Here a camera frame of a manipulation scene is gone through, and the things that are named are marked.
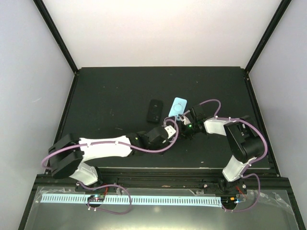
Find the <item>light blue cased phone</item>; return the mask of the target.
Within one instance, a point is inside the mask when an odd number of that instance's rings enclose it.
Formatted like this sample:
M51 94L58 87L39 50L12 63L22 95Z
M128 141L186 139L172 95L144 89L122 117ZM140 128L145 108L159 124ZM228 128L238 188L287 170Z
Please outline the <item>light blue cased phone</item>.
M168 117L174 117L177 121L179 121L180 120L179 115L182 115L185 112L187 102L188 101L186 99L176 97L173 100Z

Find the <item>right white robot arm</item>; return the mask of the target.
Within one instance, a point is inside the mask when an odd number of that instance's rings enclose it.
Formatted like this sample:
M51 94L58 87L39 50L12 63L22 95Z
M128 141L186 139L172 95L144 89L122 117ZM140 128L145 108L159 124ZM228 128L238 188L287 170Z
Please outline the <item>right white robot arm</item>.
M260 131L252 124L249 116L242 118L223 118L217 115L205 117L199 105L190 111L179 114L181 135L192 138L197 133L220 135L227 138L232 156L223 168L223 178L204 184L213 189L218 187L222 194L233 194L245 171L268 152L268 144Z

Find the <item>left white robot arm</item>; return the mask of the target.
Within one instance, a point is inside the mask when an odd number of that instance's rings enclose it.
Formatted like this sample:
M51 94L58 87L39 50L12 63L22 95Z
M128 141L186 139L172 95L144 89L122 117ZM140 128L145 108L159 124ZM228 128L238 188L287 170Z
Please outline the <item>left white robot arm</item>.
M103 186L103 179L97 166L88 161L109 157L142 156L146 153L162 153L176 134L171 126L159 126L149 132L130 133L117 138L88 139L67 134L48 153L49 169L55 179L72 178L82 182L92 191Z

